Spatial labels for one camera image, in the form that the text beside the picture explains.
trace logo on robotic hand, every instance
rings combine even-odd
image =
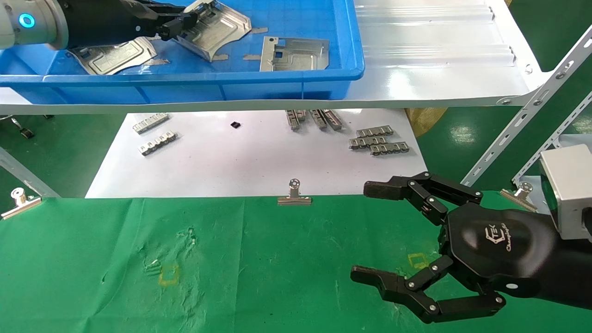
[[[501,224],[500,230],[496,227],[496,225],[489,225],[489,227],[485,228],[485,238],[489,239],[493,244],[499,244],[507,240],[506,251],[512,251],[512,242],[510,236],[510,229],[506,226],[505,223]]]

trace white shelf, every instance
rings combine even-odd
[[[247,100],[151,105],[0,105],[15,114],[496,105],[530,94],[542,73],[503,0],[355,0],[364,77],[342,101]],[[513,98],[523,105],[529,98]]]
[[[310,115],[292,132],[285,111],[176,113],[138,135],[132,126],[151,114],[129,114],[103,160],[86,198],[286,196],[292,178],[301,194],[362,194],[368,180],[388,181],[426,170],[403,110],[336,110],[345,128],[319,130]],[[233,121],[242,124],[238,129]],[[351,151],[355,130],[391,125],[389,141],[408,153],[371,156]],[[146,157],[138,147],[167,130],[180,138]]]

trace metal connector strip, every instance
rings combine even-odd
[[[165,134],[157,137],[156,139],[141,145],[138,148],[138,150],[142,155],[147,156],[157,151],[158,149],[168,145],[169,143],[175,141],[177,137],[177,133],[174,133],[173,131],[168,131]]]
[[[406,153],[409,151],[409,146],[406,142],[383,143],[381,145],[370,146],[371,154],[374,156],[388,155],[396,153]]]
[[[323,110],[323,115],[325,116],[325,120],[333,130],[340,130],[343,127],[343,122],[341,119],[338,118],[337,114],[333,112],[333,110]]]
[[[295,110],[286,110],[286,118],[288,118],[288,124],[293,131],[300,129],[300,122]]]
[[[298,121],[306,120],[306,110],[295,110],[296,111],[296,118]]]
[[[383,136],[373,137],[357,137],[349,139],[349,149],[363,149],[370,148],[372,145],[380,145],[387,143],[387,138]]]
[[[356,131],[356,135],[358,135],[358,137],[389,136],[393,135],[394,133],[395,131],[393,131],[392,127],[389,125],[372,127],[370,129],[362,129]]]
[[[327,128],[327,122],[325,121],[321,110],[310,110],[310,114],[313,115],[313,120],[315,124],[317,124],[318,129],[324,130]]]
[[[149,129],[153,129],[154,127],[164,123],[167,120],[169,120],[168,113],[157,113],[135,124],[132,128],[134,129],[134,131],[136,131],[136,133],[142,134],[148,131]]]

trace green cloth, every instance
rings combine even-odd
[[[1,332],[561,332],[590,312],[508,297],[491,318],[425,325],[352,265],[412,275],[439,228],[405,201],[47,199],[0,221]],[[488,193],[484,206],[512,207]],[[437,299],[471,295],[451,277]]]

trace green floor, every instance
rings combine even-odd
[[[592,1],[514,0],[510,10],[544,71],[561,61],[590,25]],[[476,183],[499,190],[540,147],[592,88],[592,60],[586,61]],[[518,111],[517,107],[450,108],[418,138],[430,171],[460,181]],[[83,197],[122,120],[121,115],[40,116],[19,120],[37,136],[24,140],[11,123],[0,123],[0,146],[65,197]],[[592,133],[592,113],[581,115],[569,133]],[[454,163],[445,162],[454,156]],[[0,169],[0,210],[12,206],[17,180]]]

